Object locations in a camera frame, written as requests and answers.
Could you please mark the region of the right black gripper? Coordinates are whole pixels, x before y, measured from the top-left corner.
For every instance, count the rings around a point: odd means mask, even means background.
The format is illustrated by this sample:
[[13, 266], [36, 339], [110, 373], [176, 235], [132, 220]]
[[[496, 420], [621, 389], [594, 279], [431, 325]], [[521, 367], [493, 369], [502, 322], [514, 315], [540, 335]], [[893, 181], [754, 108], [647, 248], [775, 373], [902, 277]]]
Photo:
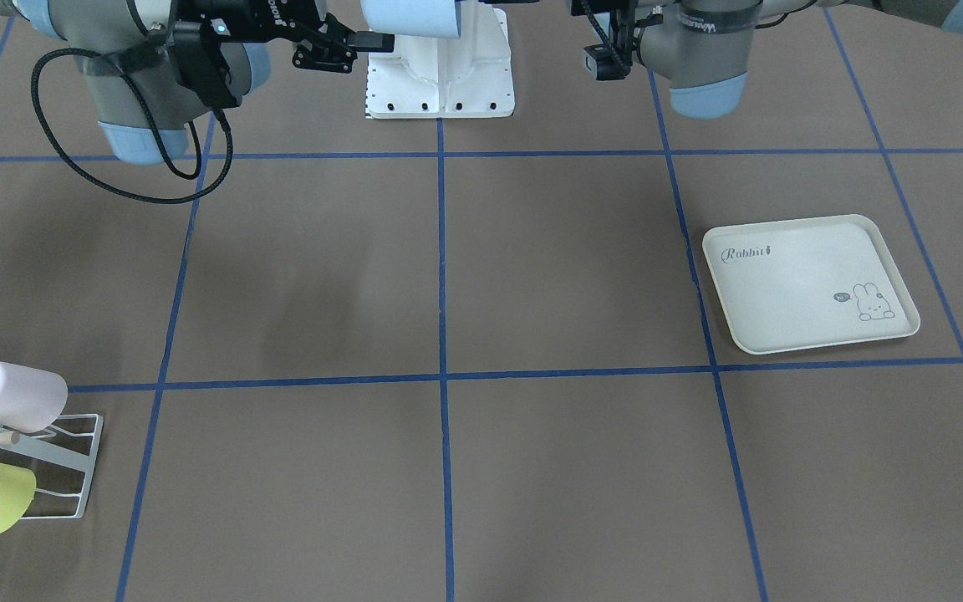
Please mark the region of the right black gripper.
[[324, 1], [179, 1], [175, 39], [294, 42], [292, 65], [305, 71], [351, 73], [360, 54], [387, 54], [394, 34], [350, 31], [329, 15]]

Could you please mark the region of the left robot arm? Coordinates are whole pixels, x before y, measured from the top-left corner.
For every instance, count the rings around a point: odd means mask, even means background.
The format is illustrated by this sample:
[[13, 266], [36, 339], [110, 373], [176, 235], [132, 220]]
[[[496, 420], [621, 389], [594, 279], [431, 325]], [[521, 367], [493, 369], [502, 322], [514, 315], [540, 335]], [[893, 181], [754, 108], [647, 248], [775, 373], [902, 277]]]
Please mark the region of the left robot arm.
[[[963, 1], [853, 1], [854, 7], [963, 34]], [[710, 120], [738, 106], [752, 41], [763, 20], [841, 1], [647, 1], [640, 5], [639, 64], [669, 81], [677, 114]]]

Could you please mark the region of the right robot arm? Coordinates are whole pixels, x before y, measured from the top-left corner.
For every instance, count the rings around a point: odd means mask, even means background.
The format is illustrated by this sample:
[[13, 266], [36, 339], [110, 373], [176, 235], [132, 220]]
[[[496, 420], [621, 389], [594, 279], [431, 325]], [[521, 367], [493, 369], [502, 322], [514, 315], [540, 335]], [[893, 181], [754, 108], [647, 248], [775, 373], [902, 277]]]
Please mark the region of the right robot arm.
[[351, 72], [393, 35], [354, 31], [322, 1], [0, 1], [74, 51], [104, 137], [119, 160], [154, 165], [185, 152], [188, 123], [236, 108], [265, 83], [272, 39], [300, 69]]

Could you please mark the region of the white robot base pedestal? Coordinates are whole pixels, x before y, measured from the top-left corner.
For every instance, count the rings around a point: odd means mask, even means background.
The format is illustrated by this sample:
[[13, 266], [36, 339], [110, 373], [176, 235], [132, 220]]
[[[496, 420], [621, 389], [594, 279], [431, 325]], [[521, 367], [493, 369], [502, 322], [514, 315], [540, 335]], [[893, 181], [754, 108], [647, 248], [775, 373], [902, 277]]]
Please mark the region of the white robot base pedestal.
[[375, 120], [504, 118], [516, 108], [506, 13], [458, 1], [459, 38], [396, 35], [370, 54], [364, 114]]

